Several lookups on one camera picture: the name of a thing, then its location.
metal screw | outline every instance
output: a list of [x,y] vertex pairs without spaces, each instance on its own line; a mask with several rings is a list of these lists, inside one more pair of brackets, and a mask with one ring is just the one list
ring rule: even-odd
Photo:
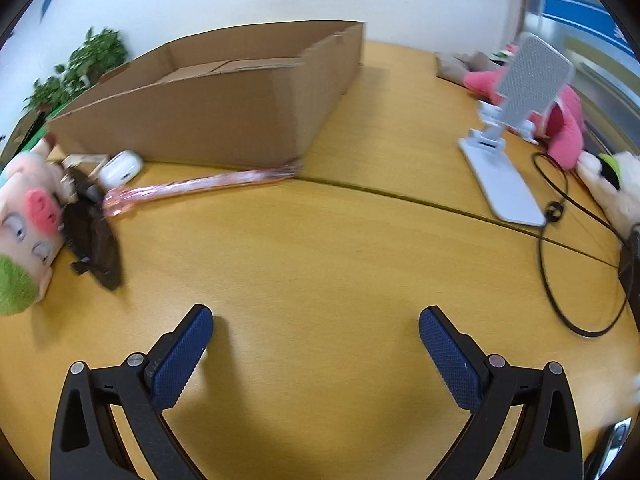
[[553,374],[560,375],[562,373],[562,365],[555,361],[551,361],[549,363],[549,371]]
[[142,354],[131,354],[127,357],[127,364],[131,367],[138,366],[145,360],[145,357]]
[[491,354],[489,356],[489,364],[495,368],[502,368],[507,361],[504,360],[504,357],[498,354]]
[[84,370],[84,365],[80,361],[73,363],[69,369],[73,375],[78,375],[82,370]]

table seam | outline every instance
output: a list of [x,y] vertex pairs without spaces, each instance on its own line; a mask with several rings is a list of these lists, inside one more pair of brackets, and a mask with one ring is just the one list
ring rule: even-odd
[[[493,219],[493,218],[487,218],[486,216],[482,216],[476,213],[471,213],[469,211],[464,211],[462,209],[457,209],[454,207],[450,207],[447,205],[443,205],[443,204],[439,204],[437,202],[431,202],[430,200],[424,200],[424,199],[420,199],[420,198],[414,198],[412,196],[408,196],[408,195],[404,195],[401,193],[394,193],[391,191],[385,191],[382,189],[377,189],[374,187],[366,187],[366,186],[359,186],[358,184],[348,184],[345,182],[341,182],[339,180],[332,180],[330,178],[321,178],[321,177],[313,177],[313,176],[301,176],[301,175],[297,175],[294,177],[295,180],[301,180],[303,182],[309,182],[312,184],[321,184],[321,185],[325,185],[325,186],[333,186],[333,187],[340,187],[343,189],[351,189],[354,191],[360,191],[360,192],[366,192],[366,193],[371,193],[371,194],[375,194],[375,195],[379,195],[379,196],[385,196],[387,198],[393,198],[395,200],[402,200],[404,202],[411,202],[411,203],[415,203],[415,204],[419,204],[419,205],[424,205],[427,207],[433,207],[434,209],[439,209],[442,211],[447,211],[450,213],[454,213],[454,214],[459,214],[461,216],[466,216],[468,218],[473,218],[475,220],[479,220],[482,222],[485,222],[487,224],[491,224],[491,225],[495,225],[495,226],[499,226],[499,227],[503,227],[505,229],[509,229],[511,231],[515,231],[521,234],[525,234],[528,236],[531,236],[532,238],[536,238],[538,236],[537,233],[533,233],[531,231],[528,231],[524,228],[518,227],[517,225],[514,224],[507,224],[505,222],[501,222],[497,219]],[[553,240],[551,238],[547,238],[544,237],[543,240],[545,242],[549,242],[550,244],[556,245],[558,247],[562,247],[565,248],[569,251],[573,251],[574,253],[577,254],[581,254],[582,256],[586,256],[588,258],[591,258],[592,260],[596,260],[600,263],[605,264],[606,266],[609,267],[613,267],[613,268],[617,268],[617,265],[613,265],[610,264],[609,262],[606,262],[603,259],[598,258],[597,256],[593,256],[592,254],[588,254],[585,253],[584,251],[581,251],[580,249],[576,249],[574,247],[571,247],[569,245],[563,244],[562,242],[558,242],[556,240]]]

potted plant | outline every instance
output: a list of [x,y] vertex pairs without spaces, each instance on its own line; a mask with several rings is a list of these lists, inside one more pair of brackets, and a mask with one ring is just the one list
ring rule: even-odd
[[81,89],[81,82],[91,87],[102,74],[120,66],[126,58],[127,49],[117,30],[104,28],[94,34],[92,27],[87,31],[82,46],[69,57],[65,79],[77,90]]
[[[61,73],[61,66],[56,67],[57,73]],[[62,79],[59,76],[51,76],[44,83],[36,79],[33,84],[33,94],[25,99],[27,105],[24,108],[28,110],[38,108],[41,112],[48,114],[59,106],[67,104],[71,99],[71,94]]]

beige plush toy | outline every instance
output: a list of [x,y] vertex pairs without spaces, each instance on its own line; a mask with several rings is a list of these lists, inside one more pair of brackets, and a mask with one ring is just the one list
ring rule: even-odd
[[629,152],[582,152],[576,169],[613,228],[628,238],[640,222],[640,159]]
[[49,286],[51,263],[63,244],[63,170],[47,164],[56,144],[47,134],[20,153],[0,177],[0,315],[40,301]]

white plush toy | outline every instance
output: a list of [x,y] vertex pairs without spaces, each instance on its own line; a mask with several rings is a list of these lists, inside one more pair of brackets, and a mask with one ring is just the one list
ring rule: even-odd
[[613,228],[628,238],[640,222],[640,158],[629,152],[599,156],[582,152],[577,171]]

